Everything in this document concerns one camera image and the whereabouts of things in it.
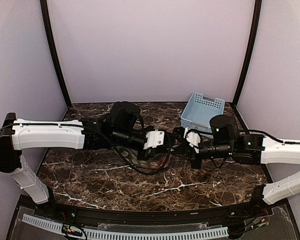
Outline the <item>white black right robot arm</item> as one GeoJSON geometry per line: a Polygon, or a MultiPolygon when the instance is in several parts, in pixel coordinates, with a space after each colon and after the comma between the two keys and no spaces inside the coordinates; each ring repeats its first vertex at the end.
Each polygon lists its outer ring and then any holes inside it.
{"type": "MultiPolygon", "coordinates": [[[[212,140],[202,140],[201,131],[184,128],[174,155],[188,160],[200,169],[203,160],[226,159],[242,165],[300,165],[300,141],[278,139],[260,130],[239,130],[237,121],[228,115],[217,115],[209,121],[212,140]]],[[[254,188],[245,213],[256,217],[265,208],[300,193],[300,171],[282,180],[254,188]]]]}

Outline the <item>clear zip top bag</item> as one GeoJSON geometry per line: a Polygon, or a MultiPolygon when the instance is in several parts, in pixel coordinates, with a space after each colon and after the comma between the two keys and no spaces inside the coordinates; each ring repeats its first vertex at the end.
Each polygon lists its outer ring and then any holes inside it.
{"type": "Polygon", "coordinates": [[[156,175],[167,168],[172,156],[171,149],[171,152],[168,154],[158,154],[149,160],[137,160],[137,150],[122,146],[115,146],[113,150],[132,170],[146,176],[156,175]]]}

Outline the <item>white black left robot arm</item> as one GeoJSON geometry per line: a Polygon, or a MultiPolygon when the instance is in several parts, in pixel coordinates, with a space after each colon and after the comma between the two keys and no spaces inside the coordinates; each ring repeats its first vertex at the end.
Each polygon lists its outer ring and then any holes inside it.
{"type": "Polygon", "coordinates": [[[137,159],[146,161],[164,154],[163,163],[150,175],[162,171],[172,154],[172,141],[166,130],[145,127],[140,108],[127,101],[114,103],[110,112],[97,119],[72,121],[30,121],[6,115],[0,128],[0,172],[10,175],[18,186],[50,218],[57,218],[60,206],[53,191],[27,164],[22,151],[35,148],[98,150],[112,148],[120,158],[124,147],[137,151],[137,159]]]}

